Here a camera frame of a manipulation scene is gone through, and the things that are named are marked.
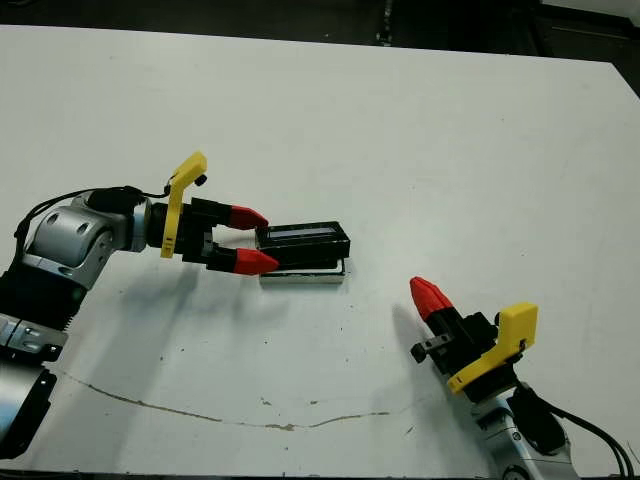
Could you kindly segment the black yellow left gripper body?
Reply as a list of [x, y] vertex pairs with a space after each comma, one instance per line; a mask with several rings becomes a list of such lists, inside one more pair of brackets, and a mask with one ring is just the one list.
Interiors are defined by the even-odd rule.
[[212, 262], [213, 229], [219, 224], [216, 206], [210, 201], [192, 198], [184, 201], [191, 186], [207, 181], [208, 160], [200, 151], [187, 157], [169, 176], [163, 190], [165, 202], [154, 202], [149, 217], [149, 245], [170, 259], [180, 255], [184, 262], [207, 265]]

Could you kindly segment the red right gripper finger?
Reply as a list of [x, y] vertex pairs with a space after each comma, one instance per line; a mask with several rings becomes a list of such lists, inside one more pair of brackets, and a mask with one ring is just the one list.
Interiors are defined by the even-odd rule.
[[462, 316], [439, 287], [415, 277], [415, 306], [422, 321], [435, 336], [462, 335]]
[[411, 296], [420, 318], [435, 336], [445, 334], [446, 320], [453, 305], [439, 287], [422, 277], [409, 281]]

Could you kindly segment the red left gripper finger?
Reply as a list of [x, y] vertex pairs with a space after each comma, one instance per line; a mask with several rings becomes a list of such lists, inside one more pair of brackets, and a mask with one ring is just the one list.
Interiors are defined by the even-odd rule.
[[269, 225], [263, 215], [248, 207], [213, 202], [211, 208], [216, 224], [235, 230], [261, 229]]
[[208, 270], [239, 275], [262, 275], [279, 267], [278, 260], [256, 249], [231, 249], [214, 245], [205, 258]]

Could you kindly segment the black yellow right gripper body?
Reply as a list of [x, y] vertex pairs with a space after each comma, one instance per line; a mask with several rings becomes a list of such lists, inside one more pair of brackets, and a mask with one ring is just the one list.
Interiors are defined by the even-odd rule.
[[514, 364], [535, 343], [536, 305], [507, 307], [494, 322], [480, 312], [464, 317], [451, 305], [421, 307], [419, 313], [432, 336], [410, 354], [417, 363], [431, 359], [452, 393], [486, 400], [516, 385]]

